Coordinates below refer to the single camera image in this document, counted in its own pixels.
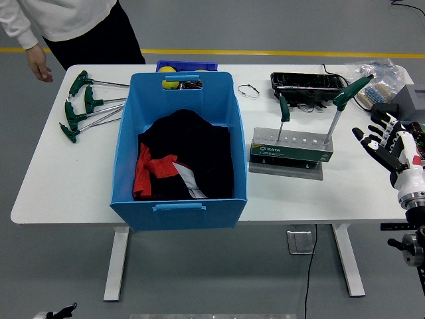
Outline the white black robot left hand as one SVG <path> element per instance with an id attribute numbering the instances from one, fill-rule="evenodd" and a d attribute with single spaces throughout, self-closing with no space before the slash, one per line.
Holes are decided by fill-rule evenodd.
<path id="1" fill-rule="evenodd" d="M 58 312 L 39 312 L 36 314 L 33 319 L 64 319 L 64 318 L 71 318 L 73 316 L 73 311 L 77 308 L 77 303 L 74 302 L 66 307 L 64 307 L 62 310 L 59 310 Z"/>

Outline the person's right hand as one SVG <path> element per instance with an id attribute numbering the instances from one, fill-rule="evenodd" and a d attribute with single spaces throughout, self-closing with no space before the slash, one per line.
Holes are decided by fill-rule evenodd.
<path id="1" fill-rule="evenodd" d="M 37 44 L 25 51 L 28 66 L 33 72 L 37 80 L 42 82 L 52 82 L 53 78 L 50 74 L 51 69 L 46 65 L 46 55 L 43 48 Z"/>

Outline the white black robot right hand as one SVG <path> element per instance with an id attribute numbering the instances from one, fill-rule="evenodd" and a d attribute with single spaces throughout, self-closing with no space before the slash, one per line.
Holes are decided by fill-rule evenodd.
<path id="1" fill-rule="evenodd" d="M 400 206 L 423 206 L 424 166 L 414 136 L 388 112 L 378 111 L 371 120 L 370 135 L 359 128 L 353 128 L 353 134 L 366 152 L 390 172 Z"/>

